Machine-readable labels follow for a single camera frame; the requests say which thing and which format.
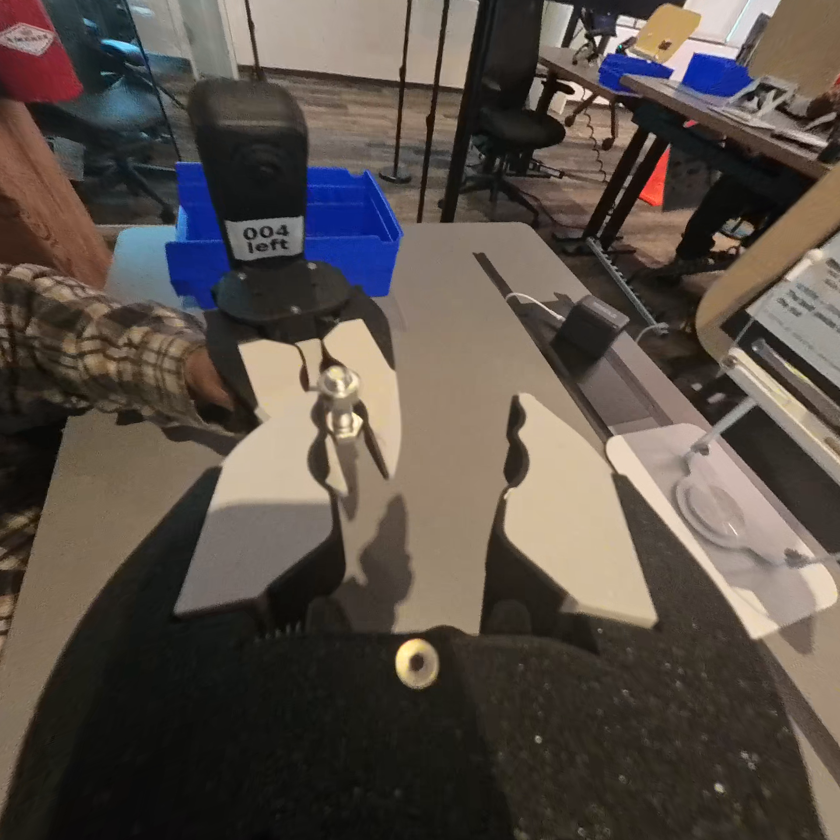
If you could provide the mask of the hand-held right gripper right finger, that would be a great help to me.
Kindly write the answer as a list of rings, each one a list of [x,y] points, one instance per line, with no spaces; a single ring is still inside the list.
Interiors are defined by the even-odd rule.
[[[533,395],[511,400],[501,543],[534,626],[586,616],[635,627],[658,622],[616,488],[616,475],[571,425]]]

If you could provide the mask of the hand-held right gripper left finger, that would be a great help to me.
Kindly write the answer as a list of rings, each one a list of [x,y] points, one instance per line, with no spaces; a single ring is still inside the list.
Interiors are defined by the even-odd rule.
[[[289,397],[226,456],[174,606],[178,617],[304,617],[340,583],[333,501],[312,474],[314,392]]]

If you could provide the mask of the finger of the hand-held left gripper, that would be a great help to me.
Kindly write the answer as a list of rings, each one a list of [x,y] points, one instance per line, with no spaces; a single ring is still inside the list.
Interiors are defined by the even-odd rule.
[[[296,344],[251,340],[238,344],[238,354],[254,394],[258,425],[281,416],[298,426],[312,425],[312,400],[303,384],[307,370]]]
[[[394,366],[360,318],[339,322],[322,339],[322,347],[329,361],[325,369],[341,364],[360,377],[361,402],[356,410],[364,420],[362,434],[348,444],[338,444],[331,437],[333,448],[341,452],[363,440],[383,478],[392,479],[403,441],[402,405]]]

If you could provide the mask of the steel hex bolt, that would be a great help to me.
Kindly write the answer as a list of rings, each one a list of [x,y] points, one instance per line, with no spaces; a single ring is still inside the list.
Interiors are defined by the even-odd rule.
[[[361,403],[361,379],[351,369],[333,364],[320,374],[318,393],[327,428],[326,417],[330,412],[358,414],[356,407]]]

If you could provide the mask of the blue plastic bin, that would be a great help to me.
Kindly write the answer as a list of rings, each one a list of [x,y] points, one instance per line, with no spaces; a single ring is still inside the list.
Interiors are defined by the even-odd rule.
[[[214,308],[211,289],[228,268],[199,162],[175,165],[180,200],[175,235],[165,244],[171,285],[201,309]],[[308,169],[306,257],[339,268],[371,298],[389,295],[403,230],[369,171]]]

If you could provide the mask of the person's left forearm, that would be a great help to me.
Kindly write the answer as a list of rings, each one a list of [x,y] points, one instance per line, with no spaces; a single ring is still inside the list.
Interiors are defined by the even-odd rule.
[[[93,409],[210,428],[186,379],[204,345],[189,313],[121,302],[48,267],[2,265],[2,434]]]

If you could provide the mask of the person's left hand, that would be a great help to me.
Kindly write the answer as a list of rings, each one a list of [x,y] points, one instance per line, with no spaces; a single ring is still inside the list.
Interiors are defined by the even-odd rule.
[[[196,347],[186,356],[183,373],[186,389],[196,406],[212,406],[229,413],[234,411],[235,401],[211,360],[206,346]]]

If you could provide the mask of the black office chair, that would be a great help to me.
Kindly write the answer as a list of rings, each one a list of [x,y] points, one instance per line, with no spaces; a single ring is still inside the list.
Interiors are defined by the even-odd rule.
[[[533,151],[559,145],[564,126],[547,113],[527,106],[527,99],[539,63],[539,34],[495,33],[481,78],[478,113],[472,138],[482,160],[477,173],[465,177],[461,194],[489,194],[490,207],[497,207],[499,195],[526,209],[530,225],[539,225],[539,209],[506,177],[513,159]]]
[[[55,155],[62,144],[80,154],[67,179],[87,205],[123,193],[152,203],[160,221],[172,225],[175,207],[150,182],[175,179],[175,169],[154,162],[172,133],[153,86],[106,53],[76,2],[45,2],[45,8],[82,92],[27,109]]]

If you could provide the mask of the black stand pole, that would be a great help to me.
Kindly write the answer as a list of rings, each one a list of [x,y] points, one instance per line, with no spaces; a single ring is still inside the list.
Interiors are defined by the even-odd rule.
[[[406,11],[404,19],[403,42],[402,42],[402,60],[398,69],[398,89],[397,89],[397,107],[395,116],[395,131],[393,142],[393,157],[390,167],[380,171],[379,177],[386,183],[393,185],[404,186],[408,184],[412,177],[401,167],[401,151],[402,151],[402,134],[403,134],[403,113],[404,101],[406,92],[406,71],[408,49],[410,45],[411,26],[413,18],[413,1],[406,1]]]
[[[429,168],[431,163],[431,156],[432,156],[432,149],[433,149],[433,142],[434,142],[434,131],[435,131],[435,123],[436,123],[436,115],[437,115],[437,106],[438,106],[438,94],[440,90],[440,79],[442,75],[443,69],[443,60],[444,60],[444,52],[445,52],[445,41],[446,41],[446,34],[448,28],[448,14],[450,8],[450,1],[442,1],[442,11],[440,16],[440,23],[439,23],[439,31],[437,37],[437,49],[436,49],[436,57],[435,57],[435,64],[434,64],[434,76],[433,76],[433,84],[432,90],[430,94],[430,103],[429,103],[429,110],[426,116],[425,125],[426,125],[426,137],[423,147],[423,161],[422,161],[422,169],[421,169],[421,178],[419,183],[419,194],[417,200],[417,207],[416,207],[416,222],[418,224],[422,223],[424,220],[424,209],[425,209],[425,201],[426,201],[426,192],[427,192],[427,181],[428,181],[428,174]]]

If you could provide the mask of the black power adapter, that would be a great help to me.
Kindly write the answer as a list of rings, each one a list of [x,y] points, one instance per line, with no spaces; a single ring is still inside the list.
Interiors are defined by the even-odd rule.
[[[630,323],[624,312],[592,294],[556,314],[559,326],[550,347],[558,354],[572,350],[589,361],[600,360]]]

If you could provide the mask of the red fire extinguisher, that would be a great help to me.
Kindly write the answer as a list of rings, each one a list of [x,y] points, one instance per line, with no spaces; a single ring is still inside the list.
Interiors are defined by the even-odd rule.
[[[41,1],[1,2],[1,89],[23,104],[69,102],[83,92]]]

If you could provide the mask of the wooden office desk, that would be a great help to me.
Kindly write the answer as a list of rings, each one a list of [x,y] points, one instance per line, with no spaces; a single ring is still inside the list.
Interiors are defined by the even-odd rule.
[[[625,76],[623,83],[636,94],[631,100],[636,130],[582,234],[553,236],[565,254],[589,255],[590,239],[604,254],[610,250],[667,150],[686,152],[776,203],[798,200],[834,168],[777,135],[793,125],[783,114],[772,114],[770,127],[758,128],[724,115],[720,98],[673,81]]]
[[[576,57],[574,49],[569,47],[544,47],[538,58],[535,80],[542,82],[535,106],[537,113],[553,110],[562,115],[569,128],[588,109],[604,106],[611,120],[612,135],[616,135],[618,114],[628,99],[601,84],[598,61],[587,62]]]

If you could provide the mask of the orange traffic cone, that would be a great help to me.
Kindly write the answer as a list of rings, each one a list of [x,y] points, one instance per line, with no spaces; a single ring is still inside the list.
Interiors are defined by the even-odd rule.
[[[664,209],[665,184],[669,166],[670,147],[661,154],[651,175],[639,194],[639,199],[647,205]]]

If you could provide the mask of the small blue bin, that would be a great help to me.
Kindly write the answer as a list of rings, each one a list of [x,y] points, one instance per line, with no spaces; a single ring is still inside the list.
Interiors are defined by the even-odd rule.
[[[633,93],[622,83],[625,76],[669,79],[673,72],[673,68],[655,61],[616,52],[603,58],[598,70],[598,81],[604,88],[612,91]]]
[[[731,98],[752,82],[748,69],[734,58],[696,52],[680,84],[703,95]]]

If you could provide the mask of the wooden post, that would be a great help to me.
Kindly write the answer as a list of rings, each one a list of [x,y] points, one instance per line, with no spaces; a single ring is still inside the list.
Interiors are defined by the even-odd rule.
[[[1,100],[1,261],[57,269],[101,290],[107,246],[26,106]]]

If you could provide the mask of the black metal frame post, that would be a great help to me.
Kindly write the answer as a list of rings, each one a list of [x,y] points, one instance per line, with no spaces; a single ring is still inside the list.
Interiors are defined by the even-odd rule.
[[[440,203],[441,224],[455,220],[459,202],[459,190],[463,181],[470,138],[480,106],[482,79],[495,27],[499,1],[479,1],[476,23],[471,40],[469,60],[465,75],[465,86],[461,97],[455,137],[450,155],[444,196]]]

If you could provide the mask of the perforated metal rail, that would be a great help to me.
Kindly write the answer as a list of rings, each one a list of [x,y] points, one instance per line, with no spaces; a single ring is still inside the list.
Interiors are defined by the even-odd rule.
[[[628,279],[624,273],[619,269],[617,264],[608,252],[604,251],[599,241],[594,237],[584,237],[584,245],[589,249],[591,254],[598,260],[603,269],[607,272],[613,283],[617,285],[624,297],[631,303],[635,312],[642,318],[645,327],[638,334],[636,342],[639,343],[643,336],[647,334],[667,335],[669,332],[669,325],[666,322],[657,320],[654,314],[647,308],[643,300],[636,294],[636,291],[631,287]]]

